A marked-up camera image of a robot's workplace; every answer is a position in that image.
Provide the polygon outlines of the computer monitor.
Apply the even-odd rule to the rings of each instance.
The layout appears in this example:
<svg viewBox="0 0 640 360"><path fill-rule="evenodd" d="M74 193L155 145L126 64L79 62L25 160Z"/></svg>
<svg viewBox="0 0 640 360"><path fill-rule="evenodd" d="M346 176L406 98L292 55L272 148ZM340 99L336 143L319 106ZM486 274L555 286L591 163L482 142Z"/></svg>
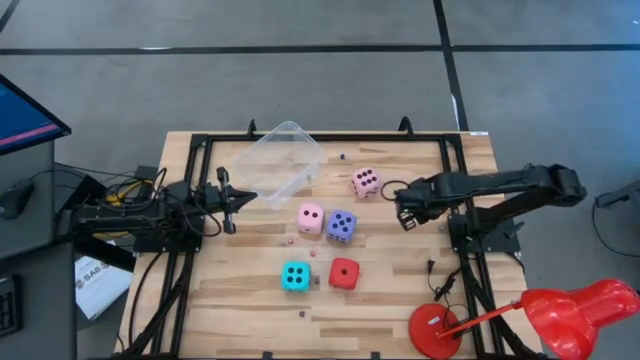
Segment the computer monitor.
<svg viewBox="0 0 640 360"><path fill-rule="evenodd" d="M0 156L71 133L67 124L0 74Z"/></svg>

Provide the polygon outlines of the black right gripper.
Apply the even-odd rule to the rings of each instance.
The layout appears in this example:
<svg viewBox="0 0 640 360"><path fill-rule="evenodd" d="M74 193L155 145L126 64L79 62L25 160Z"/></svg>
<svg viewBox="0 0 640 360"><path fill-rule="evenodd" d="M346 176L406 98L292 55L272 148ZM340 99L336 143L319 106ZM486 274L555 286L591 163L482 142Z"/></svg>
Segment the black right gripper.
<svg viewBox="0 0 640 360"><path fill-rule="evenodd" d="M416 217L438 218L450 207L449 202L436 189L437 180L438 175L418 178L405 189L394 192L399 223L405 231L418 226Z"/></svg>

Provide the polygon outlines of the grey side desk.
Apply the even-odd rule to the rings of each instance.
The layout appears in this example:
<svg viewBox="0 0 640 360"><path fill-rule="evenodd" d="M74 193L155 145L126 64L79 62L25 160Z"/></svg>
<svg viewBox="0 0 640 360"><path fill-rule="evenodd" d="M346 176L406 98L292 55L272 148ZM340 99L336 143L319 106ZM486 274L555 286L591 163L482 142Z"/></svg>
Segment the grey side desk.
<svg viewBox="0 0 640 360"><path fill-rule="evenodd" d="M74 248L54 242L54 144L0 156L0 192L31 179L15 219L0 217L0 278L21 280L22 329L0 337L0 360L75 360Z"/></svg>

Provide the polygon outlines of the clear plastic container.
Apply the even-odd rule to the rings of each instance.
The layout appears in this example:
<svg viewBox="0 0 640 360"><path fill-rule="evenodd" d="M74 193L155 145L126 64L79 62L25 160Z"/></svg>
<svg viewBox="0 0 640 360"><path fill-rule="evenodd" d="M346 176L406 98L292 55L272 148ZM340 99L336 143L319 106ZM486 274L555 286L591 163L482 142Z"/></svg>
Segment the clear plastic container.
<svg viewBox="0 0 640 360"><path fill-rule="evenodd" d="M285 121L263 135L234 161L248 188L279 209L318 176L324 149L297 123Z"/></svg>

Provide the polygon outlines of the black computer mouse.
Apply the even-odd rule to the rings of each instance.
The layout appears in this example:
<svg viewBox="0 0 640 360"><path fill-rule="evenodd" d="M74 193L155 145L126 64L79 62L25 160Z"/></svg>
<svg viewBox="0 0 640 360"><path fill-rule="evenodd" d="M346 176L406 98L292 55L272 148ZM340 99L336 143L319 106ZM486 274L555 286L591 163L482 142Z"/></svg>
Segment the black computer mouse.
<svg viewBox="0 0 640 360"><path fill-rule="evenodd" d="M20 181L0 193L0 218L12 220L23 212L34 190L31 180Z"/></svg>

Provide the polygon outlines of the large purple foam die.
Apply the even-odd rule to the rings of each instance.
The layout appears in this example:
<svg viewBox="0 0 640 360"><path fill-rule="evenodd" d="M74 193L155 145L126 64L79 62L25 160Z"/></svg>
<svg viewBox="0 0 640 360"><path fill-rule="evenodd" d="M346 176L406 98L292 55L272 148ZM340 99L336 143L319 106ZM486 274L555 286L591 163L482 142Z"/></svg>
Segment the large purple foam die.
<svg viewBox="0 0 640 360"><path fill-rule="evenodd" d="M342 244L349 244L353 239L356 224L357 217L354 214L336 210L329 217L327 237Z"/></svg>

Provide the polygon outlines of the black keyboard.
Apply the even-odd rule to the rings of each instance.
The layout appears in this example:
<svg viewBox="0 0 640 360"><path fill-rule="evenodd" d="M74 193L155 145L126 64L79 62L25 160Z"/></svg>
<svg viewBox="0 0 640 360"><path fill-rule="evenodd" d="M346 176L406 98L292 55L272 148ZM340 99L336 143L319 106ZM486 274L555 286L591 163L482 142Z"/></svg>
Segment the black keyboard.
<svg viewBox="0 0 640 360"><path fill-rule="evenodd" d="M17 274L0 278L0 338L23 327L22 280Z"/></svg>

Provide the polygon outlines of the red desk lamp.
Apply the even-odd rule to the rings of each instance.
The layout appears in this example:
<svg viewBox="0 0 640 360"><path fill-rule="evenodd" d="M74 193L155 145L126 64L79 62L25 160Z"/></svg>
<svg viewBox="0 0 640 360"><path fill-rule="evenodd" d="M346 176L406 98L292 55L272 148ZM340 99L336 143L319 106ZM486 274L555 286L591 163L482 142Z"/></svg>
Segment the red desk lamp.
<svg viewBox="0 0 640 360"><path fill-rule="evenodd" d="M411 314L409 338L421 354L449 359L460 349L465 333L512 310L524 311L539 338L560 360L587 360L601 328L640 313L640 293L617 279L571 291L529 289L518 300L467 320L458 319L443 305L429 303Z"/></svg>

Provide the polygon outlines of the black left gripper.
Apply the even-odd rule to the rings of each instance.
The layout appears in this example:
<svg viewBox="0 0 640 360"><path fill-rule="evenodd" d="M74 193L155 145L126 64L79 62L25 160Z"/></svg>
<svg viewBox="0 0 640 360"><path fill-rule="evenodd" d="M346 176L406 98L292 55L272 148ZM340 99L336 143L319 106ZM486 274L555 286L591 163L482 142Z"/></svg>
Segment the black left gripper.
<svg viewBox="0 0 640 360"><path fill-rule="evenodd" d="M251 191L233 189L229 183L229 174L224 167L216 169L218 186L207 183L201 187L204 196L204 209L208 214L222 212L224 220L222 229L226 234L235 233L235 224L232 219L232 208L242 208L255 199L258 194Z"/></svg>

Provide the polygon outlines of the large teal foam die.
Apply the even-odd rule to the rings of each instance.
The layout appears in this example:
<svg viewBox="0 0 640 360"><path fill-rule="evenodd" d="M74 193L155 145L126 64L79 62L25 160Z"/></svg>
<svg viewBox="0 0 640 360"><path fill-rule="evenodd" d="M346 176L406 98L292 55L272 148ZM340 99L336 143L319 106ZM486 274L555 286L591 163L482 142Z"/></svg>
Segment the large teal foam die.
<svg viewBox="0 0 640 360"><path fill-rule="evenodd" d="M311 266L307 262L289 261L283 266L281 287L290 292L308 292L311 287Z"/></svg>

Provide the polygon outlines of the white printed booklet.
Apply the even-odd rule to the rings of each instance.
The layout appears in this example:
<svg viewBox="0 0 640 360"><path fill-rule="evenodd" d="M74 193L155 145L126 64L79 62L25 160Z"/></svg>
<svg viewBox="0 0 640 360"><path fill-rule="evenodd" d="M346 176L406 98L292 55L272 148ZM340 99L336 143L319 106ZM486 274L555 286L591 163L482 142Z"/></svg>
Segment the white printed booklet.
<svg viewBox="0 0 640 360"><path fill-rule="evenodd" d="M76 304L93 320L130 288L132 280L129 271L82 256L75 261Z"/></svg>

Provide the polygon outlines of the large pink foam die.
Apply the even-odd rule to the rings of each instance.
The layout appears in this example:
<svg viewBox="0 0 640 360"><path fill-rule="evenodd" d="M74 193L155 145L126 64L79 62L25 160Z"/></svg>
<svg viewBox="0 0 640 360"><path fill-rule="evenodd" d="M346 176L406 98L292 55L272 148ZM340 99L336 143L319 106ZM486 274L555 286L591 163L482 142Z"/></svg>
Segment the large pink foam die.
<svg viewBox="0 0 640 360"><path fill-rule="evenodd" d="M351 184L358 199L366 199L375 195L381 187L378 174L370 167L356 170L351 176Z"/></svg>
<svg viewBox="0 0 640 360"><path fill-rule="evenodd" d="M323 229L324 215L324 209L316 203L301 204L297 218L298 230L311 235L320 234Z"/></svg>

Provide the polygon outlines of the black metal table frame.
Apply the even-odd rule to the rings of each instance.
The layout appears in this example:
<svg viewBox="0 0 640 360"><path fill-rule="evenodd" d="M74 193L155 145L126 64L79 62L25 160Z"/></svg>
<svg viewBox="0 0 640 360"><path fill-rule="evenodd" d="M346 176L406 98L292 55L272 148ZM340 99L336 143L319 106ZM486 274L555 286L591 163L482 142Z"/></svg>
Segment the black metal table frame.
<svg viewBox="0 0 640 360"><path fill-rule="evenodd" d="M433 288L458 269L459 258L444 220L405 231L387 197L355 198L351 175L361 167L375 169L386 181L411 181L443 170L489 173L496 170L491 140L485 133L417 132L408 138L386 131L323 131L314 139L326 160L311 184L279 209L262 200L251 202L235 216L235 234L204 239L194 259L186 310L170 312L163 350L170 349L174 331L180 330L179 354L187 360L417 357L409 316L432 300ZM306 202L324 209L320 234L298 230L299 207ZM327 237L336 210L357 217L349 244ZM354 290L329 285L335 258L360 264ZM310 264L308 292L281 287L289 261ZM300 311L305 317L299 317Z"/></svg>

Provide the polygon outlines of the large red foam die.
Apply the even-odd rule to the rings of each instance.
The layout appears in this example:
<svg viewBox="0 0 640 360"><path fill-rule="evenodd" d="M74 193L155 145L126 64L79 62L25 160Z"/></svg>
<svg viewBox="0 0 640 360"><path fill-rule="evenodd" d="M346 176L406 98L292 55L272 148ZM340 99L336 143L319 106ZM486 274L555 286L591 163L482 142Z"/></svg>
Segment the large red foam die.
<svg viewBox="0 0 640 360"><path fill-rule="evenodd" d="M335 258L329 273L329 285L343 290L354 290L360 276L360 264L347 258Z"/></svg>

